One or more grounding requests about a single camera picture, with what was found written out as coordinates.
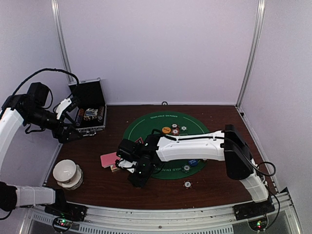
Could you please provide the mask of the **orange black 100 chip stack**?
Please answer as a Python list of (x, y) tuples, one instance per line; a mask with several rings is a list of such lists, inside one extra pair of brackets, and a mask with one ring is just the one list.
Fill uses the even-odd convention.
[(192, 188), (192, 186), (193, 186), (193, 183), (191, 181), (189, 181), (189, 180), (186, 180), (186, 181), (183, 182), (183, 187), (185, 189), (190, 189), (190, 188)]

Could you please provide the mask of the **placed green chip stack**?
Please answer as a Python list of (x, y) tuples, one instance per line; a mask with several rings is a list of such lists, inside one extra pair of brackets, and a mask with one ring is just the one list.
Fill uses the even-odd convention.
[(187, 130), (188, 130), (188, 128), (187, 128), (186, 126), (181, 126), (180, 129), (181, 129), (182, 131), (187, 131)]

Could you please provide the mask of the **red black triangular dealer button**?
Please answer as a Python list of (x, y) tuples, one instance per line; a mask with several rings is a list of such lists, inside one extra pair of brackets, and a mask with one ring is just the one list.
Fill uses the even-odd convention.
[(142, 137), (138, 138), (136, 141), (135, 141), (136, 144), (143, 144), (144, 141), (142, 139)]

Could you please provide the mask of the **red chips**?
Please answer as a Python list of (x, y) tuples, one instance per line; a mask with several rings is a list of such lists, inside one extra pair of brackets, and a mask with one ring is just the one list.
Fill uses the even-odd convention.
[(172, 134), (175, 136), (179, 135), (179, 132), (179, 129), (172, 129)]

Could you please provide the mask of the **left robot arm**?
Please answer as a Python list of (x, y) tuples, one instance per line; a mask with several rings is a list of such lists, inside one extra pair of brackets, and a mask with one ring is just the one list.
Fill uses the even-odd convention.
[[(0, 113), (0, 159), (4, 160), (9, 145), (20, 126), (36, 125), (37, 132), (51, 130), (59, 143), (81, 139), (82, 134), (76, 129), (75, 121), (69, 112), (75, 109), (80, 100), (68, 97), (61, 101), (54, 112), (44, 108), (47, 97), (51, 94), (46, 85), (31, 83), (26, 94), (11, 95), (7, 98)], [(59, 216), (70, 212), (70, 205), (63, 190), (48, 187), (27, 187), (0, 183), (0, 208), (11, 213), (17, 207), (36, 205), (51, 206)]]

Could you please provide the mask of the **orange big blind button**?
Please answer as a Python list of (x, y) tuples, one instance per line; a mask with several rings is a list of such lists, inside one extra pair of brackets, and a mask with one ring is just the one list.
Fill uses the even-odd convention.
[(163, 127), (162, 128), (162, 133), (164, 134), (169, 134), (172, 131), (170, 127)]

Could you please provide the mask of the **green chips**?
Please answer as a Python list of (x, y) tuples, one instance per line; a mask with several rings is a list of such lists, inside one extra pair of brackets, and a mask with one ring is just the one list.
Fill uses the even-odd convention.
[(190, 170), (191, 170), (191, 167), (189, 165), (184, 165), (182, 167), (182, 171), (185, 172), (185, 173), (188, 173)]

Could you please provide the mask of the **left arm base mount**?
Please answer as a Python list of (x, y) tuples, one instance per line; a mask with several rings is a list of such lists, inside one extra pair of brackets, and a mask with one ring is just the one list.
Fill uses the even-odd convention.
[(87, 213), (87, 207), (68, 203), (64, 207), (51, 204), (44, 208), (44, 211), (54, 216), (60, 216), (70, 221), (84, 221)]

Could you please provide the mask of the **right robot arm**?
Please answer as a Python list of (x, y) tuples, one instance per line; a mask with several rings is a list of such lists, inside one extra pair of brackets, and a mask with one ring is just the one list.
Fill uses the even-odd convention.
[(171, 136), (153, 129), (145, 141), (123, 139), (118, 146), (117, 168), (129, 171), (129, 181), (142, 188), (157, 167), (165, 162), (183, 159), (207, 159), (224, 161), (227, 176), (240, 181), (253, 202), (250, 211), (262, 214), (269, 206), (269, 189), (247, 142), (231, 124), (224, 130), (207, 134)]

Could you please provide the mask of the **blue small blind button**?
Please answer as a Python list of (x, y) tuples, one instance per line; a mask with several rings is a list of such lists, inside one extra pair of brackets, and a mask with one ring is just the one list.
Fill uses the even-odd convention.
[(197, 159), (192, 159), (188, 161), (188, 164), (193, 166), (197, 166), (198, 165), (198, 160)]

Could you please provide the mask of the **red-backed playing card deck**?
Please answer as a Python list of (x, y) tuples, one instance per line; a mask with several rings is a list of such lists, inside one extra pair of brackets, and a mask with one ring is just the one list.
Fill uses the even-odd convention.
[(100, 162), (103, 168), (107, 168), (107, 167), (114, 165), (116, 160), (120, 160), (120, 157), (117, 156), (116, 152), (104, 154), (100, 156)]

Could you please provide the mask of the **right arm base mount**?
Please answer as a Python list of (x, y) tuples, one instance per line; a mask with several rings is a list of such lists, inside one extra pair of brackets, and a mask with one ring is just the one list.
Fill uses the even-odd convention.
[(249, 202), (233, 206), (234, 215), (237, 221), (249, 219), (275, 211), (275, 206), (269, 202)]

